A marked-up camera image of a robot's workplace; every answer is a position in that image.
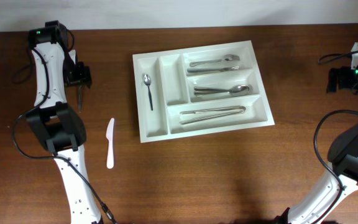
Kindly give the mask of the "small bent spoon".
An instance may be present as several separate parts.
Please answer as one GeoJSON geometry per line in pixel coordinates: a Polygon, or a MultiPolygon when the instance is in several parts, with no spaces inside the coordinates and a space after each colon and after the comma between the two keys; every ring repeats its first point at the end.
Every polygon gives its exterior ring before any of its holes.
{"type": "Polygon", "coordinates": [[[77,89],[77,104],[78,104],[79,112],[82,111],[82,107],[83,107],[83,91],[84,91],[84,86],[79,85],[77,89]]]}
{"type": "Polygon", "coordinates": [[[149,74],[144,73],[143,74],[143,83],[147,86],[148,88],[148,96],[149,96],[149,104],[150,104],[150,110],[153,111],[154,110],[154,106],[153,106],[153,101],[152,101],[152,93],[151,93],[151,77],[149,74]]]}

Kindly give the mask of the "metal tongs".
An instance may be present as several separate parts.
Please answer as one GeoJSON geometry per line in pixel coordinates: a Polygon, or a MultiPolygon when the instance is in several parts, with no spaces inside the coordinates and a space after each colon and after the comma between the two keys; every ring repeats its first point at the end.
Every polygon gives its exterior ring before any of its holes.
{"type": "Polygon", "coordinates": [[[191,110],[191,111],[182,111],[180,112],[181,115],[189,115],[189,114],[205,114],[205,113],[212,113],[211,116],[204,116],[195,119],[189,119],[186,121],[180,121],[181,125],[197,123],[201,121],[207,121],[210,119],[222,118],[225,116],[231,116],[236,114],[242,114],[246,112],[245,106],[228,106],[222,108],[210,108],[210,109],[203,109],[203,110],[191,110]]]}

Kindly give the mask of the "metal fork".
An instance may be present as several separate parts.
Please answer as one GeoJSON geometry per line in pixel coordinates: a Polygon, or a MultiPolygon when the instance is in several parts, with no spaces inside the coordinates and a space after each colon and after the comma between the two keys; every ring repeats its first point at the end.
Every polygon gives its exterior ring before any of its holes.
{"type": "Polygon", "coordinates": [[[206,72],[229,72],[239,70],[241,66],[223,67],[223,68],[187,68],[188,73],[206,73],[206,72]]]}
{"type": "Polygon", "coordinates": [[[190,67],[197,67],[199,65],[206,65],[211,63],[218,63],[218,62],[231,62],[231,61],[240,61],[240,56],[234,55],[234,54],[227,54],[219,59],[213,59],[213,60],[203,60],[203,61],[197,61],[197,62],[190,62],[190,67]]]}

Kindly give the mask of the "white cutlery tray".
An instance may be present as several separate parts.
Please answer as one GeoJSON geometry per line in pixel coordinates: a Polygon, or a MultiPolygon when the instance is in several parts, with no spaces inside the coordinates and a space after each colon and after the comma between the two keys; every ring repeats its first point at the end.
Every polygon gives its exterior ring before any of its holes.
{"type": "Polygon", "coordinates": [[[242,41],[187,49],[168,50],[132,57],[141,142],[162,141],[237,129],[271,126],[275,122],[269,106],[252,42],[242,41]],[[190,62],[219,59],[227,54],[240,61],[218,62],[190,67],[190,62]],[[188,73],[187,68],[241,66],[229,72],[188,73]],[[154,110],[150,110],[148,88],[143,74],[151,77],[154,110]],[[228,93],[194,95],[194,87],[229,89],[247,85],[242,96],[228,93]],[[181,125],[180,121],[211,116],[212,113],[181,115],[182,111],[245,106],[246,112],[181,125]]]}

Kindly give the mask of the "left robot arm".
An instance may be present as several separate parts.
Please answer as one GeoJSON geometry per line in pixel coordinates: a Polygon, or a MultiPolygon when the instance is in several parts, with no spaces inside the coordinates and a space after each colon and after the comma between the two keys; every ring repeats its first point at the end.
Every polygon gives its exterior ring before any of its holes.
{"type": "Polygon", "coordinates": [[[85,165],[86,131],[67,103],[65,87],[91,86],[90,69],[69,48],[68,29],[58,21],[29,31],[37,74],[35,110],[25,118],[41,146],[51,153],[62,176],[72,223],[102,223],[85,165]]]}

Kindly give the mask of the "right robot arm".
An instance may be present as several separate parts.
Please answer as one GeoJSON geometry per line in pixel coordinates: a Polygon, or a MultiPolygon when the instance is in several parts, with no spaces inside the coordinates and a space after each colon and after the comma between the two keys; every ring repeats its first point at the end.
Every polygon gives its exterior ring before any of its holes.
{"type": "MultiPolygon", "coordinates": [[[[351,58],[348,67],[332,68],[326,91],[350,90],[358,95],[358,42],[351,51],[345,54],[329,54],[322,56],[320,65],[351,58]]],[[[358,111],[336,110],[325,115],[318,123],[323,123],[335,114],[352,114],[358,111]]],[[[351,193],[358,190],[358,123],[341,133],[331,144],[327,159],[324,160],[318,150],[318,134],[313,136],[313,147],[316,157],[325,168],[323,176],[308,195],[292,208],[287,208],[281,215],[273,219],[273,223],[326,223],[326,217],[351,193]]]]}

